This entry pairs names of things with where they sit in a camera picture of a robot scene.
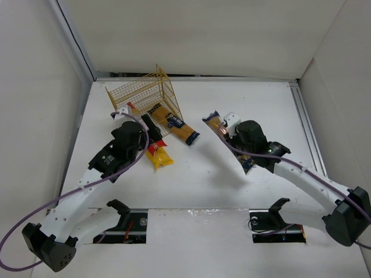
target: screw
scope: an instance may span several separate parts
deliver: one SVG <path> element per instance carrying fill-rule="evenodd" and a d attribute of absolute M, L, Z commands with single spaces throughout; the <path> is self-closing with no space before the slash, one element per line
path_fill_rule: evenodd
<path fill-rule="evenodd" d="M 253 216 L 251 218 L 251 224 L 253 224 L 254 226 L 257 225 L 259 223 L 259 219 L 256 217 L 256 216 Z"/>
<path fill-rule="evenodd" d="M 139 220 L 139 224 L 141 226 L 147 226 L 147 222 L 148 222 L 147 219 L 144 217 Z"/>

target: wire basket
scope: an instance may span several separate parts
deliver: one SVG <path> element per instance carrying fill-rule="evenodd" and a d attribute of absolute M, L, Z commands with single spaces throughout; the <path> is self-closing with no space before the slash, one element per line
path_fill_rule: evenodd
<path fill-rule="evenodd" d="M 152 110 L 155 105 L 161 104 L 166 108 L 162 109 L 163 113 L 151 115 L 160 128 L 162 136 L 171 132 L 167 128 L 167 118 L 170 117 L 168 112 L 183 120 L 170 78 L 157 64 L 156 72 L 140 77 L 113 91 L 108 91 L 106 88 L 106 91 L 116 111 L 125 104 L 131 103 L 133 115 L 141 122 L 143 122 L 141 116 Z"/>

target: red wire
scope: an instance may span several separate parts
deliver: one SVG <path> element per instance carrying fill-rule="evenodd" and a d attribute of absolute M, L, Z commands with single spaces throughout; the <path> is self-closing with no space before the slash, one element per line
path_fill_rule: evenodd
<path fill-rule="evenodd" d="M 132 220 L 132 221 L 130 222 L 130 224 L 129 224 L 128 229 L 126 230 L 125 237 L 123 238 L 123 243 L 126 242 L 126 238 L 128 237 L 128 234 L 129 234 L 131 228 L 133 227 L 133 225 L 134 225 L 134 222 L 133 222 L 133 220 Z"/>

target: blue label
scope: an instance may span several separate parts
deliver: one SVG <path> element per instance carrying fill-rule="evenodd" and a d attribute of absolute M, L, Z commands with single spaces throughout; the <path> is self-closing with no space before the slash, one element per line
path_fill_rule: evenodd
<path fill-rule="evenodd" d="M 185 125 L 185 123 L 175 115 L 171 115 L 170 117 L 167 118 L 167 120 L 168 120 L 168 128 L 170 129 L 172 127 L 176 127 L 180 129 L 182 126 Z"/>

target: white wall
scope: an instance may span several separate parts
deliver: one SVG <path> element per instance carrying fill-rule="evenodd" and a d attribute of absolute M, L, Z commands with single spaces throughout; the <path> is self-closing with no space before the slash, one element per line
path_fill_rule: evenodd
<path fill-rule="evenodd" d="M 300 78 L 344 0 L 66 0 L 97 70 Z"/>
<path fill-rule="evenodd" d="M 47 0 L 0 0 L 1 238 L 61 183 L 82 83 L 59 31 Z M 35 261 L 20 230 L 1 259 L 13 267 Z M 30 274 L 0 269 L 0 277 Z"/>
<path fill-rule="evenodd" d="M 371 1 L 346 0 L 300 88 L 329 176 L 371 195 L 370 31 Z M 370 269 L 371 251 L 362 252 Z"/>

